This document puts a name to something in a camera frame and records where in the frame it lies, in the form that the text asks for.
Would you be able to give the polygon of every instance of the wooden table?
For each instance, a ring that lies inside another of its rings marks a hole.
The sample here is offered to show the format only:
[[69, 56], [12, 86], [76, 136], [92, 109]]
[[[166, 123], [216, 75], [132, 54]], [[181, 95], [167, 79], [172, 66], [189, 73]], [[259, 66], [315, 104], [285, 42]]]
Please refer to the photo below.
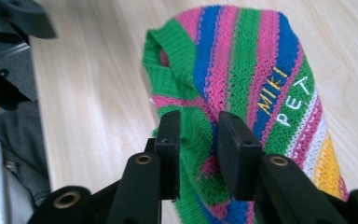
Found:
[[[121, 178], [158, 125], [141, 66], [146, 29], [225, 1], [38, 0], [59, 38], [32, 38], [53, 189], [92, 192]], [[282, 11], [298, 35], [324, 105], [348, 189], [358, 188], [358, 1], [228, 1]], [[163, 220], [178, 222], [171, 203]]]

